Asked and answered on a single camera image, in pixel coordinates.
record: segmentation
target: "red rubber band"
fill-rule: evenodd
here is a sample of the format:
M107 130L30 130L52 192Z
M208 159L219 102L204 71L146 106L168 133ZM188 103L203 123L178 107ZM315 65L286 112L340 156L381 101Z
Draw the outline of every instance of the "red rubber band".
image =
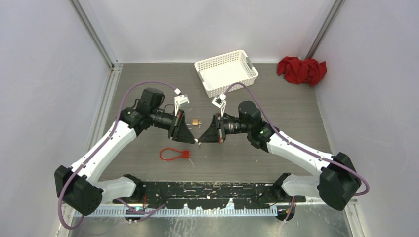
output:
M162 153L165 150L172 150L172 151L175 151L175 152L179 152L179 153L181 153L181 155L180 156L173 157L173 158L166 159L166 158L163 158L163 156L162 156ZM188 150L179 151L179 150L176 150L176 149L167 147L167 148L164 148L163 150L160 151L160 159L165 160L165 161L170 161L170 160L174 160L174 159L177 159L177 158L189 158L189 157L190 157L190 152Z

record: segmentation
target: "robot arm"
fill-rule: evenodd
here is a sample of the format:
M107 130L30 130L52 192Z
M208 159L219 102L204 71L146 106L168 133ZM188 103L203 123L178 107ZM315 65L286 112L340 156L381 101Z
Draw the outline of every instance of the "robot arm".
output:
M213 104L225 107L225 97L216 97ZM333 156L306 146L284 132L276 134L272 127L262 120L261 112L252 101L239 104L239 116L234 117L221 110L213 115L210 127L198 142L224 143L226 135L247 133L249 142L258 149L282 156L307 170L312 176L296 176L284 173L275 186L280 196L309 196L321 198L327 205L343 210L361 186L361 181L348 171L323 160L334 160L355 171L350 158L338 153Z
M115 180L98 180L116 155L150 126L167 130L168 137L173 141L195 143L185 122L185 112L178 108L180 104L188 102L187 97L182 96L179 103L175 99L177 110L174 114L159 109L164 98L165 96L159 90L152 88L144 90L141 99L136 100L134 106L121 111L120 120L112 136L111 129L109 129L81 159L68 168L60 166L54 174L57 196L60 196L69 177L80 165L84 165L85 159L101 146L104 140L109 138L108 142L71 181L63 200L81 214L89 215L96 210L100 203L125 197L132 198L132 200L141 199L145 192L143 183L132 175L124 175Z

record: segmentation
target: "gray floor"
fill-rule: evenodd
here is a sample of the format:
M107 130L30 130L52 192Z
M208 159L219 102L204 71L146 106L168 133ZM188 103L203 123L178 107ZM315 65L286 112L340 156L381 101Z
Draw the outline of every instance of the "gray floor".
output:
M276 74L276 64L255 64L255 67L259 76L250 89L270 120L292 138L315 149L330 152L314 90L307 85L286 82ZM218 111L205 94L193 64L124 64L107 127L111 126L127 89L145 80L169 82L189 96L191 103L183 108L187 121L202 121L200 128L194 126L191 130L196 138L209 126L212 114ZM166 95L164 104L173 103L175 94L170 88L149 84L134 90L125 106L132 106L146 87L162 90ZM244 100L251 100L244 89L229 93L226 112L237 115L237 106ZM166 147L190 150L195 168L187 159L161 160L159 152ZM129 173L142 180L274 182L284 172L308 174L282 157L255 149L244 134L228 135L222 145L202 144L199 148L198 145L171 141L165 130L151 127L120 152L106 168L102 178L114 179Z

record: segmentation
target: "purple cable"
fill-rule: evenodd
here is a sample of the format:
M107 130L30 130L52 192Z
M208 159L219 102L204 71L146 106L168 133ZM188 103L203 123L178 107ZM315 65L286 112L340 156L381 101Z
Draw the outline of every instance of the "purple cable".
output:
M111 130L111 132L109 133L109 136L92 152L92 154L90 154L88 157L87 157L87 159L83 162L83 164L81 164L77 169L76 169L76 171L74 171L74 173L68 178L68 180L66 181L66 183L64 184L64 186L63 186L63 189L61 190L61 193L60 193L60 197L58 198L58 219L60 219L60 222L61 222L61 224L63 225L63 227L64 228L66 228L66 229L68 229L68 230L74 230L74 229L76 229L77 227L79 227L80 226L80 224L82 223L82 221L83 221L83 218L84 218L84 216L82 216L81 217L81 219L80 219L80 221L75 225L75 226L69 226L69 225L67 225L67 223L65 222L65 220L64 220L64 217L63 217L63 213L62 213L62 211L61 211L61 208L62 208L62 203L63 203L63 198L64 198L64 194L65 194L65 192L66 192L66 190L67 190L67 188L68 188L68 186L70 185L70 183L71 183L71 181L74 179L74 177L77 175L77 173L79 173L80 172L80 170L94 157L94 155L95 154L97 154L98 152L99 152L99 150L110 140L110 137L112 137L112 135L114 134L114 132L115 132L115 130L117 129L117 125L118 125L118 122L119 122L119 117L120 117L120 115L121 115L121 110L122 110L122 107L124 106L124 102L125 102L125 99L128 97L128 95L129 95L129 93L132 91L132 90L134 90L134 88L136 88L136 87L138 87L138 86L140 86L140 85L143 85L143 84L147 84L147 83L157 83L157 84L162 84L162 85L167 85L168 87L170 87L170 88L172 88L173 90L176 90L177 88L176 87L174 87L173 85L171 85L171 84L169 84L169 83L166 83L166 82L161 82L161 81L153 81L153 80L149 80L149 81L143 81L143 82L140 82L140 83L138 83L138 84L135 84L135 85L133 85L126 93L125 93L125 95L124 95L124 97L122 98L122 101L121 101L121 103L120 103L120 105L119 105L119 108L118 108L118 114L117 114L117 117L116 117L116 119L115 119L115 125L114 125L114 127L112 128L112 130Z
M130 205L128 205L126 202L124 202L122 199L117 198L117 199L115 199L115 200L119 201L119 202L120 202L120 203L122 203L124 206L128 207L128 209L129 209L130 211L132 211L133 213L136 213L136 214L150 214L150 213L154 213L154 212L155 212L155 211L137 211L137 210L135 210L134 208L132 208L132 206L130 206Z
M227 90L225 91L225 94L227 94L228 93L228 91L233 87L233 86L235 86L235 85L241 85L242 87L244 87L248 92L249 92L249 94L253 97L253 100L255 101L255 103L257 104L257 106L259 107L259 109L260 109L260 111L262 112L262 114L263 114L263 116L265 117L265 119L266 119L266 121L268 122L268 124L271 126L271 128L274 130L274 132L276 133L276 135L278 135L281 139L283 139L284 141L286 141L287 143L289 143L290 145L292 145L293 147L295 147L295 148L297 148L297 149L299 149L300 151L302 151L302 152L305 152L305 153L307 153L307 154L309 154L309 155L311 155L311 156L314 156L314 157L316 157L316 158L319 158L319 159L322 159L322 160L324 160L324 161L327 161L327 162L329 162L329 163L331 163L331 164L334 164L334 165L336 165L336 166L338 166L338 167L340 167L340 168L342 168L342 169L344 169L344 170L346 170L346 171L348 171L349 173L351 173L351 174L353 174L353 175L355 175L355 177L357 177L357 178L359 178L364 184L365 184L365 190L364 191L362 191L362 192L359 192L359 193L355 193L354 194L354 196L359 196L359 195L364 195L364 194L366 194L366 193L368 193L368 191L370 190L370 185L368 184L368 182L360 175L360 174L358 174L357 172L355 172L355 171L353 171L352 169L350 169L350 168L348 168L348 167L346 167L345 165L343 165L343 164L340 164L340 163L338 163L338 162L336 162L336 161L334 161L334 160L331 160L331 159L328 159L328 158L322 158L320 155L318 155L318 154L316 154L316 153L313 153L313 152L311 152L311 151L309 151L309 150L307 150L307 149L305 149L304 147L301 147L301 146L299 146L298 144L295 144L295 143L293 143L293 142L290 142L290 141L288 141L288 139L286 138L286 137L284 137L283 135L281 135L280 133L279 133L279 131L275 128L275 126L273 125L273 123L271 123L271 121L268 119L268 117L266 116L266 114L265 114L265 111L262 109L262 107L260 106L260 104L259 104L259 101L256 99L256 97L253 95L253 93L249 90L249 88L247 87L247 86L245 86L244 84L242 84L242 83L240 83L240 82L236 82L236 83L233 83L233 84L231 84L228 88L227 88Z
M290 217L291 211L293 210L293 207L294 207L294 203L295 203L295 196L291 199L291 205L290 205L290 208L288 209L288 214L284 219L284 223L286 223L288 218Z

